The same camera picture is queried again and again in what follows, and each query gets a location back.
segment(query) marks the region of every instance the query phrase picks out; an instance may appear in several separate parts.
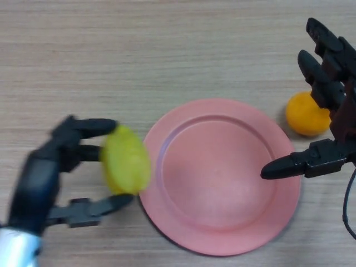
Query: robotic hand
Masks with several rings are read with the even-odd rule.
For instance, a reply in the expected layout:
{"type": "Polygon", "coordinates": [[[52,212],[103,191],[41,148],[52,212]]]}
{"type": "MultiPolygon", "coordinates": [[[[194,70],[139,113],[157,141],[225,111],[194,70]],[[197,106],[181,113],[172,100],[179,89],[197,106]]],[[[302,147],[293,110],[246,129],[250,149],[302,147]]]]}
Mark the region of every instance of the robotic hand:
{"type": "Polygon", "coordinates": [[[0,267],[35,267],[46,227],[68,224],[71,228],[98,225],[102,216],[133,200],[122,194],[98,202],[73,199],[67,207],[56,207],[60,173],[71,172],[82,161],[99,161],[100,147],[82,145],[82,139],[107,135],[117,126],[107,119],[77,120],[67,117],[52,138],[32,151],[19,176],[8,221],[0,226],[0,267]]]}
{"type": "MultiPolygon", "coordinates": [[[[311,96],[320,108],[330,111],[330,130],[335,140],[312,142],[303,152],[268,163],[261,171],[263,179],[283,179],[304,174],[316,177],[341,170],[347,162],[356,165],[356,50],[343,37],[336,37],[314,18],[308,19],[306,31],[316,44],[320,65],[307,51],[298,55],[299,68],[311,85],[311,96]]],[[[347,201],[354,172],[344,199],[343,221],[356,239],[347,219],[347,201]]]]}

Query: pink plate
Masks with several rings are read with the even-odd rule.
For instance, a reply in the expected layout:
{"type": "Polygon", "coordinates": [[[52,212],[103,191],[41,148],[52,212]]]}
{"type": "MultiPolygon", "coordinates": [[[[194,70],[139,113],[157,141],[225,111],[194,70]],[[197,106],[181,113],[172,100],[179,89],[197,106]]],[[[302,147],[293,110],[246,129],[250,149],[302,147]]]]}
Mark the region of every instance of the pink plate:
{"type": "Polygon", "coordinates": [[[152,223],[191,251],[254,250],[290,221],[300,176],[263,180],[262,167],[294,151],[282,129],[244,103],[220,98],[180,106],[145,138],[152,181],[140,199],[152,223]]]}

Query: wood grain surface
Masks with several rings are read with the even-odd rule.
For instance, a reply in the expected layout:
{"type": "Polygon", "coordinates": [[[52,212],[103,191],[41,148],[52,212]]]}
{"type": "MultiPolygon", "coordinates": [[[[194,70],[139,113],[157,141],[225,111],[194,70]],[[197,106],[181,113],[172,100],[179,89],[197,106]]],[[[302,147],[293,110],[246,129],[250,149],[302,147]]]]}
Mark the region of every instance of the wood grain surface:
{"type": "MultiPolygon", "coordinates": [[[[309,17],[356,44],[355,0],[4,0],[0,5],[0,216],[26,154],[69,113],[106,117],[144,137],[187,101],[225,97],[275,119],[297,150],[310,139],[286,126],[284,105],[309,91],[297,64],[313,52],[309,17]]],[[[319,139],[331,137],[326,133],[319,139]]],[[[45,267],[354,266],[356,241],[342,223],[352,166],[303,179],[299,208],[274,241],[230,258],[170,244],[137,203],[99,227],[50,228],[45,267]]],[[[108,195],[99,164],[63,178],[59,203],[108,195]]],[[[350,217],[356,214],[350,199],[350,217]]]]}

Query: orange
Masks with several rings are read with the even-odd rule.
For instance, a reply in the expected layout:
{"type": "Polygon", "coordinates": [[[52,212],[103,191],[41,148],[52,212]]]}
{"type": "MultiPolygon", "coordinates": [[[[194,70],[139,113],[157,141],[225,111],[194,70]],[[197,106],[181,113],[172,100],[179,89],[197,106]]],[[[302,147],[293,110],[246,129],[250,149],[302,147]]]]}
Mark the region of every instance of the orange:
{"type": "Polygon", "coordinates": [[[330,112],[320,108],[313,100],[310,92],[294,95],[285,109],[289,126],[304,136],[316,136],[325,132],[331,123],[330,112]]]}

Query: wooden table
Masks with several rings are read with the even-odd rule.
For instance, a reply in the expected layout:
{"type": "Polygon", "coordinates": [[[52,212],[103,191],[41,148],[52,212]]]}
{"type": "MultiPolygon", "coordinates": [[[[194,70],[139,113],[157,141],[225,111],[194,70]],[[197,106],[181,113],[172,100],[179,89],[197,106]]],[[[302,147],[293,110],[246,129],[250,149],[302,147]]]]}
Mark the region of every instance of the wooden table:
{"type": "MultiPolygon", "coordinates": [[[[1,218],[24,157],[69,113],[120,120],[144,137],[180,104],[232,98],[265,112],[297,150],[305,149],[311,140],[289,131],[283,108],[294,93],[310,90],[296,61],[301,49],[314,49],[306,21],[315,17],[356,44],[355,10],[354,0],[2,1],[1,218]]],[[[351,172],[352,166],[345,166],[341,173],[303,179],[289,227],[252,253],[217,259],[185,252],[162,238],[135,203],[96,228],[49,229],[39,262],[45,267],[354,266],[356,242],[342,223],[351,172]]],[[[101,175],[99,164],[83,164],[63,178],[59,203],[108,195],[101,175]]]]}

